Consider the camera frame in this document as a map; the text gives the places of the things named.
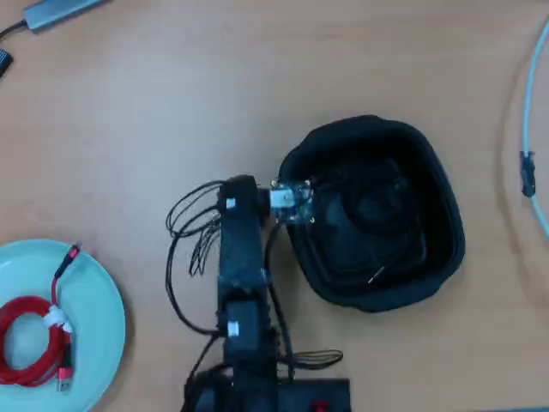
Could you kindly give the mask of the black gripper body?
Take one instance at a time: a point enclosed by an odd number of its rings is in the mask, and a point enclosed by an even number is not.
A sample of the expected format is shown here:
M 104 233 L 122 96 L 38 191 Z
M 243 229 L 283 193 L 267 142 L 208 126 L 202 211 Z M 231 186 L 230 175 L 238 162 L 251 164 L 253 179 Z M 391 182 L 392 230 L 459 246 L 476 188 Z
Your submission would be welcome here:
M 268 219 L 277 219 L 274 208 L 271 204 L 272 200 L 277 197 L 277 190 L 262 188 L 257 189 L 257 207 L 260 222 L 266 222 Z

